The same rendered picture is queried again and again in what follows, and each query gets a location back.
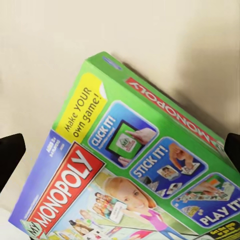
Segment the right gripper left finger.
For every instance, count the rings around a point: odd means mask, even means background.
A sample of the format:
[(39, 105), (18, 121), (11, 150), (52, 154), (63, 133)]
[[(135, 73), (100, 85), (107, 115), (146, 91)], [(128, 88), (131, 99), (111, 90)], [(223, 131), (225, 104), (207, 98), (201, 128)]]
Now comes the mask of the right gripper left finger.
[(21, 133), (0, 138), (0, 193), (26, 152)]

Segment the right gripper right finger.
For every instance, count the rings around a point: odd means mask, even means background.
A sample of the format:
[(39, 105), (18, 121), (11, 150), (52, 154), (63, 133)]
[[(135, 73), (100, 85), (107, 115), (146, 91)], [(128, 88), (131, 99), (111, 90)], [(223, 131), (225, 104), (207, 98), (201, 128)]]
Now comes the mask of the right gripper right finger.
[(240, 135), (229, 133), (225, 140), (224, 151), (240, 173)]

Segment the board game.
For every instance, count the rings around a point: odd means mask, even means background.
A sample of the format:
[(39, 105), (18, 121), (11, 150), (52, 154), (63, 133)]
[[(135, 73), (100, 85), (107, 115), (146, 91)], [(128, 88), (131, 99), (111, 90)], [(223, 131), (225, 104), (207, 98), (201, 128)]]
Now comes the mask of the board game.
[(83, 61), (8, 222), (33, 240), (240, 240), (225, 142), (103, 50)]

